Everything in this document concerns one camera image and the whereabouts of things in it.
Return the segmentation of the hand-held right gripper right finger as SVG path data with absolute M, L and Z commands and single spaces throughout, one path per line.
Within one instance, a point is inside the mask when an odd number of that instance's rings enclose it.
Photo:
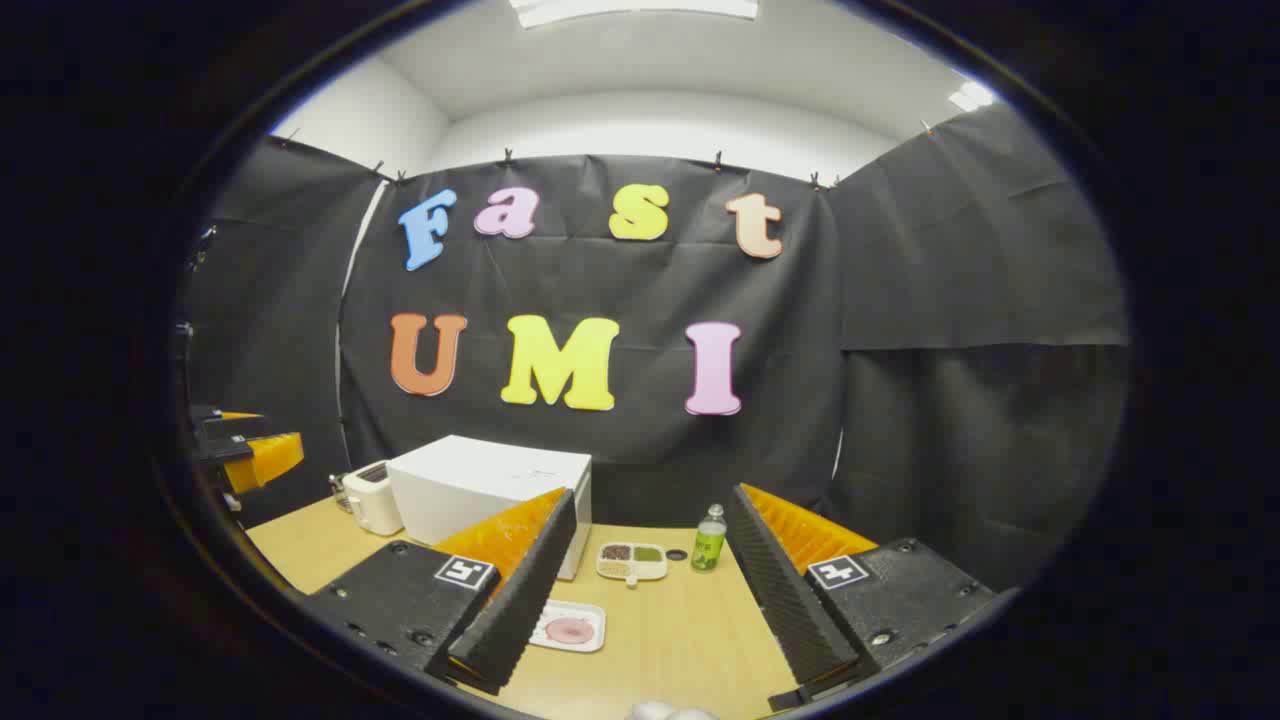
M 924 656 L 1001 596 L 922 541 L 877 544 L 756 487 L 736 486 L 727 541 L 794 675 L 776 714 Z

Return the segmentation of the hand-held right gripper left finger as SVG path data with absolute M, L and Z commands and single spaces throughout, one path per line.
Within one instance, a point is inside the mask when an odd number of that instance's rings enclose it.
M 301 602 L 407 673 L 497 694 L 577 529 L 575 492 L 556 488 L 431 547 L 392 541 Z

